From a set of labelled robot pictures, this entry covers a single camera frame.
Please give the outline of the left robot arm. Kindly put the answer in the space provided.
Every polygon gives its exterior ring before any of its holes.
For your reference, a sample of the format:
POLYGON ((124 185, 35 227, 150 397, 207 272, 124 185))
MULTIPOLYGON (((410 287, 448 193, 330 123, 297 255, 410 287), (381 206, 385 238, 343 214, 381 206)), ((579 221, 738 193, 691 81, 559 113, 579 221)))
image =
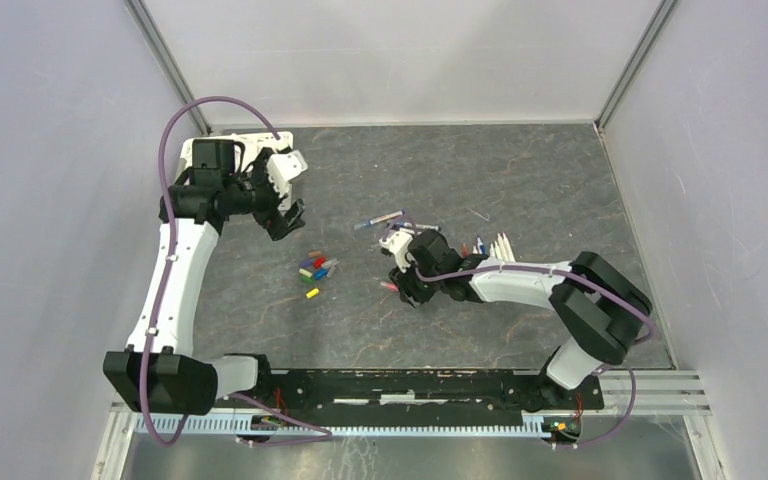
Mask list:
POLYGON ((274 381, 262 354, 194 358, 194 320, 206 269, 224 224, 250 215, 273 241, 303 226, 304 203, 292 183, 307 169, 290 133, 188 139, 176 179, 160 200, 160 243, 138 322, 103 373, 134 412, 205 415, 235 393, 266 405, 274 381))

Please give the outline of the pink highlighter pen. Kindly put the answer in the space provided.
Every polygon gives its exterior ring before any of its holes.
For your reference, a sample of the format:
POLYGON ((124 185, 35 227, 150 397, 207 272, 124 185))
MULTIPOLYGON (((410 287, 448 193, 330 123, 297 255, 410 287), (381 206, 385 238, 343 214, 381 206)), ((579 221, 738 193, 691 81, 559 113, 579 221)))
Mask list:
POLYGON ((382 282, 380 282, 380 286, 382 286, 383 288, 387 289, 388 291, 392 291, 392 292, 398 292, 399 291, 399 289, 398 289, 398 287, 396 285, 394 285, 392 283, 389 283, 389 282, 383 282, 382 281, 382 282))

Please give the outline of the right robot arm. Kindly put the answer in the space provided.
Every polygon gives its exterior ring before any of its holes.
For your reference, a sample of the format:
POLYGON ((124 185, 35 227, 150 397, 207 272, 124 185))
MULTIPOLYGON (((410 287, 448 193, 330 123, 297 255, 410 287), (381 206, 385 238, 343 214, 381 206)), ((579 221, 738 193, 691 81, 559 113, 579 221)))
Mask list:
POLYGON ((382 252, 402 301, 417 306, 437 293, 458 302, 516 303, 552 310, 570 337, 553 353, 537 382, 551 408, 572 401, 583 381, 620 366, 656 325, 651 300, 600 255, 583 251, 571 261, 523 263, 498 255, 462 255, 437 231, 385 234, 382 252))

